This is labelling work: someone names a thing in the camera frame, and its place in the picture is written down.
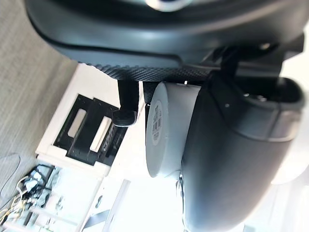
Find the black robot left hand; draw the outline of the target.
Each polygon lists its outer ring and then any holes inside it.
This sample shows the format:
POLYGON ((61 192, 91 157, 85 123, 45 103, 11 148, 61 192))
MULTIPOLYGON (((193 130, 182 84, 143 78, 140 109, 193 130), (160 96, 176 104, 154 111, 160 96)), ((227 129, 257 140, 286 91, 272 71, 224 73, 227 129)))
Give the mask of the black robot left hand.
POLYGON ((27 0, 54 49, 118 81, 113 123, 146 103, 152 177, 175 174, 190 232, 225 232, 259 204, 299 132, 306 0, 27 0))

